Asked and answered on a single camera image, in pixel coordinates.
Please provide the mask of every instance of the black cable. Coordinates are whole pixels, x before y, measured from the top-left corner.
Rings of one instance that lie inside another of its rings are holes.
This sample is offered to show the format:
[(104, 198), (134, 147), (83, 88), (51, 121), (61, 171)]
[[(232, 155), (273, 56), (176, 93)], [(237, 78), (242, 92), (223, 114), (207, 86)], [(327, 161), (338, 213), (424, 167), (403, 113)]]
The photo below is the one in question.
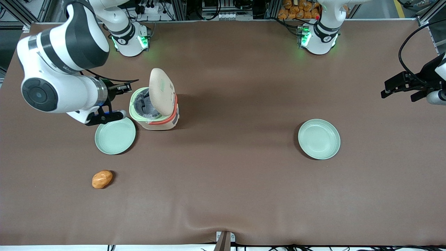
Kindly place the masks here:
[(3, 7), (0, 6), (0, 19), (2, 19), (4, 17), (4, 15), (6, 14), (6, 9), (4, 9)]
[(241, 9), (241, 10), (249, 10), (249, 9), (252, 9), (252, 7), (254, 6), (254, 1), (252, 1), (251, 4), (246, 5), (246, 6), (241, 5), (241, 4), (237, 4), (238, 1), (239, 1), (239, 0), (232, 0), (232, 4), (233, 4), (236, 8)]
[(170, 13), (169, 9), (167, 8), (165, 0), (160, 0), (161, 5), (163, 6), (164, 10), (166, 10), (167, 15), (172, 19), (172, 21), (175, 21), (175, 18), (173, 18), (173, 15)]
[[(287, 27), (290, 27), (290, 28), (297, 28), (296, 25), (289, 25), (289, 24), (285, 23), (284, 20), (282, 21), (282, 20), (278, 19), (277, 17), (267, 17), (266, 19), (273, 19), (273, 20), (276, 20), (277, 22), (279, 22), (281, 25), (284, 25), (284, 26), (287, 26)], [(316, 23), (314, 23), (314, 24), (309, 23), (309, 22), (307, 22), (305, 20), (302, 20), (302, 19), (299, 19), (299, 18), (295, 18), (295, 20), (304, 22), (304, 23), (309, 24), (309, 25), (315, 25), (316, 24)]]
[(205, 17), (203, 17), (202, 15), (200, 15), (200, 14), (198, 13), (199, 8), (200, 8), (200, 7), (198, 6), (198, 8), (195, 10), (195, 13), (197, 14), (197, 16), (198, 16), (201, 20), (210, 21), (210, 20), (216, 18), (216, 17), (219, 15), (220, 10), (222, 9), (222, 5), (221, 5), (221, 3), (220, 3), (220, 0), (217, 0), (217, 8), (215, 9), (215, 14), (213, 15), (213, 17), (211, 17), (211, 18), (209, 18), (209, 19), (206, 19)]
[(423, 26), (420, 26), (418, 29), (416, 29), (414, 32), (412, 32), (407, 38), (406, 38), (406, 40), (404, 40), (404, 42), (403, 42), (403, 44), (401, 45), (401, 47), (400, 47), (400, 50), (398, 51), (398, 59), (399, 59), (399, 61), (400, 61), (400, 64), (402, 65), (402, 67), (414, 78), (414, 79), (416, 79), (416, 80), (418, 80), (418, 81), (420, 81), (423, 85), (426, 85), (426, 86), (428, 86), (428, 84), (425, 82), (425, 81), (423, 81), (423, 80), (421, 80), (419, 77), (417, 77), (417, 75), (415, 75), (407, 66), (406, 66), (406, 64), (403, 62), (403, 58), (401, 57), (401, 52), (403, 51), (403, 48), (404, 48), (404, 46), (407, 44), (407, 42), (409, 41), (409, 39), (411, 38), (411, 37), (413, 37), (417, 32), (419, 32), (420, 30), (422, 30), (422, 29), (424, 29), (424, 28), (426, 28), (426, 27), (428, 27), (428, 26), (430, 26), (430, 25), (433, 25), (433, 24), (436, 24), (436, 23), (439, 23), (439, 22), (443, 22), (443, 21), (446, 21), (446, 19), (441, 19), (441, 20), (438, 20), (438, 21), (435, 21), (435, 22), (433, 22), (433, 23), (429, 23), (429, 24), (426, 24), (426, 25), (423, 25)]
[(403, 3), (403, 2), (401, 2), (401, 0), (397, 0), (397, 1), (398, 1), (398, 3), (400, 3), (404, 8), (410, 8), (410, 7), (413, 7), (413, 5), (410, 4), (410, 2)]
[(128, 17), (129, 17), (130, 19), (134, 18), (135, 21), (136, 21), (136, 17), (135, 17), (134, 15), (130, 15), (130, 13), (128, 12), (127, 6), (126, 6), (125, 4), (124, 4), (124, 8), (125, 8), (125, 11), (127, 11), (127, 15), (128, 15)]
[(136, 81), (139, 80), (139, 79), (134, 79), (134, 80), (111, 79), (111, 78), (107, 78), (107, 77), (101, 76), (101, 75), (99, 75), (99, 74), (97, 74), (97, 73), (94, 73), (94, 72), (92, 72), (92, 71), (90, 71), (90, 70), (88, 70), (88, 69), (85, 69), (85, 70), (86, 70), (87, 72), (89, 72), (89, 73), (95, 75), (96, 77), (103, 78), (103, 79), (108, 79), (108, 80), (110, 80), (110, 81), (115, 81), (115, 82), (131, 82), (131, 83), (133, 83), (133, 82), (136, 82)]

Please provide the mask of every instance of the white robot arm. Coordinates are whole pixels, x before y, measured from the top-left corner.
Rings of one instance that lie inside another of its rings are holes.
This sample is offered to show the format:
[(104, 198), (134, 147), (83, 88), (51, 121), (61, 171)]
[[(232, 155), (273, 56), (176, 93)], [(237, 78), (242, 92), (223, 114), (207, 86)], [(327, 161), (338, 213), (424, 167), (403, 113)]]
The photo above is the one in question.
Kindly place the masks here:
[(96, 16), (104, 22), (112, 35), (116, 49), (126, 57), (133, 57), (149, 48), (150, 29), (130, 21), (118, 5), (128, 0), (90, 0)]
[(418, 91), (410, 96), (412, 102), (426, 98), (433, 105), (446, 105), (446, 55), (434, 58), (423, 66), (415, 76), (403, 71), (384, 82), (381, 97), (396, 92)]
[[(130, 83), (114, 85), (107, 79), (79, 75), (99, 67), (108, 58), (109, 46), (86, 0), (69, 3), (68, 20), (55, 28), (21, 39), (19, 61), (25, 72), (21, 91), (25, 101), (47, 113), (67, 113), (86, 124), (122, 119), (125, 111), (112, 111), (115, 95), (131, 90)], [(108, 106), (108, 113), (102, 106)]]
[(303, 37), (300, 38), (301, 46), (316, 55), (330, 51), (335, 45), (338, 31), (347, 16), (343, 6), (368, 1), (371, 0), (318, 0), (322, 6), (321, 17), (310, 25), (304, 25), (306, 29)]

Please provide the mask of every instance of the plate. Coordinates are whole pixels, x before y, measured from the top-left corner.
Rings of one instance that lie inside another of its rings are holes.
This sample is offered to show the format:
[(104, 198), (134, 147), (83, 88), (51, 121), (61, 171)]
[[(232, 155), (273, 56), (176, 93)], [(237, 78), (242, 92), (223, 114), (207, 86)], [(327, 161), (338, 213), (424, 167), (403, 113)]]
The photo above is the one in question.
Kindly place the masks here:
[(127, 150), (135, 141), (136, 127), (128, 118), (99, 125), (96, 129), (95, 143), (105, 154), (118, 154)]
[(338, 153), (341, 146), (338, 130), (322, 119), (305, 122), (297, 137), (302, 150), (315, 159), (329, 159)]

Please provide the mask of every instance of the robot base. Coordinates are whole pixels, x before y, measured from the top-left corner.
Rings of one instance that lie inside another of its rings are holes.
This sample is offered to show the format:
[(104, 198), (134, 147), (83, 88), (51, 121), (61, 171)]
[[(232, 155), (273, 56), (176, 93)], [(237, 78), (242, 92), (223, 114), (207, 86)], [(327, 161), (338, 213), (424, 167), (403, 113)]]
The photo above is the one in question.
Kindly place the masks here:
[(301, 33), (303, 36), (298, 38), (301, 48), (305, 48), (310, 53), (316, 55), (323, 55), (329, 52), (335, 46), (336, 39), (338, 38), (338, 35), (336, 35), (331, 41), (322, 42), (314, 32), (314, 25), (303, 25)]
[(132, 23), (135, 26), (135, 35), (128, 41), (128, 44), (121, 45), (113, 40), (116, 50), (126, 57), (134, 57), (144, 50), (149, 50), (151, 29), (138, 22)]

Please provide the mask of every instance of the green indicator light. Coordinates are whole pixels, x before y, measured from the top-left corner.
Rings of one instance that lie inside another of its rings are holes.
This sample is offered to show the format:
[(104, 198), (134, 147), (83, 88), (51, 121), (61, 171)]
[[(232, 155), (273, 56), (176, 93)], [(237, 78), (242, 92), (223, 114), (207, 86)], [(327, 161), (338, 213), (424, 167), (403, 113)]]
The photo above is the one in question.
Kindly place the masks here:
[(147, 47), (147, 39), (145, 37), (138, 36), (138, 40), (143, 48)]
[(112, 39), (113, 43), (115, 44), (115, 48), (118, 49), (118, 45), (116, 44), (115, 38), (111, 37), (111, 39)]
[(308, 45), (308, 41), (311, 38), (311, 32), (308, 32), (303, 38), (302, 38), (302, 46), (307, 46)]

